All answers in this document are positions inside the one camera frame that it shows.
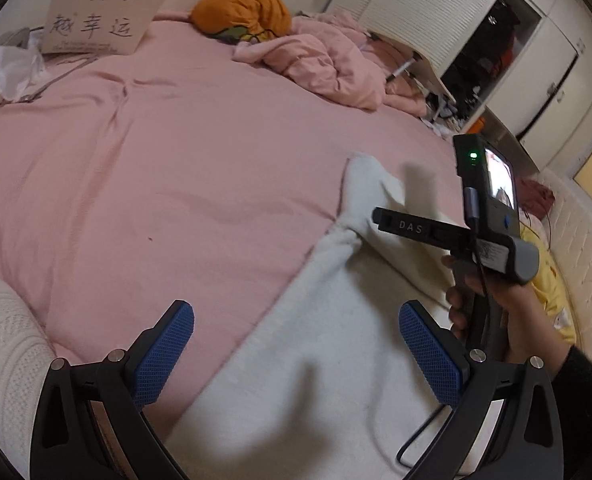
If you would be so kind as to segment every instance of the quilted mattress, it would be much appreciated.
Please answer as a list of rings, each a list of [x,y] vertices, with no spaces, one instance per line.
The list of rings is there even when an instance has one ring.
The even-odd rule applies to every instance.
[[[550,212],[551,251],[566,282],[578,331],[578,346],[592,359],[592,213],[573,182],[544,170],[538,180],[556,196]]]

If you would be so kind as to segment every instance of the blue gripper pad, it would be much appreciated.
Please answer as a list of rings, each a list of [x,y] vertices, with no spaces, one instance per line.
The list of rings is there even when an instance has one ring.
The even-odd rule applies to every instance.
[[[410,303],[400,307],[398,325],[438,402],[455,407],[462,388],[460,369]]]
[[[132,398],[141,410],[156,402],[193,333],[193,309],[182,302],[134,372]]]

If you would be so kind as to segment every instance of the silver screw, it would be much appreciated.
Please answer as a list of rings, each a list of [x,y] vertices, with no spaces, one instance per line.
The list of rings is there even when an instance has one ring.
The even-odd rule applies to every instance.
[[[109,359],[109,361],[111,361],[112,363],[117,363],[118,361],[120,361],[123,357],[125,357],[125,351],[121,350],[120,348],[117,348],[116,350],[112,350],[111,352],[109,352],[107,354],[107,358]]]
[[[54,361],[52,361],[50,368],[52,370],[60,370],[64,365],[65,365],[65,359],[63,359],[62,357],[57,357],[54,359]]]
[[[487,354],[485,354],[482,350],[474,348],[471,352],[469,352],[469,357],[476,363],[484,363],[487,359]]]
[[[544,366],[542,359],[540,357],[538,357],[537,355],[530,357],[529,363],[531,364],[531,366],[533,366],[534,368],[538,368],[539,370],[540,370],[540,368],[542,368]]]

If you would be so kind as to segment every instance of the hand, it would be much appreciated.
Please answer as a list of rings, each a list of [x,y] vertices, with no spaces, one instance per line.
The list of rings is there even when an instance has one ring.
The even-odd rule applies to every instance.
[[[442,263],[452,268],[455,258],[444,256]],[[476,294],[483,296],[482,284],[477,275],[464,279],[466,286]],[[555,377],[564,364],[570,345],[565,343],[547,317],[544,308],[530,285],[515,285],[498,276],[487,275],[487,290],[494,300],[508,314],[509,350],[506,361],[522,364],[533,355],[544,361],[544,366],[551,377]],[[453,323],[452,332],[464,339],[468,320],[461,311],[462,293],[457,288],[447,291],[447,301],[451,305],[449,319]]]

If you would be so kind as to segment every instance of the black sleeve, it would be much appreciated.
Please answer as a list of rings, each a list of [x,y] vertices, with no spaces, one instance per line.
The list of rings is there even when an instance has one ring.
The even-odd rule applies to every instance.
[[[592,451],[592,363],[572,347],[552,385],[562,429],[564,477],[568,479]]]

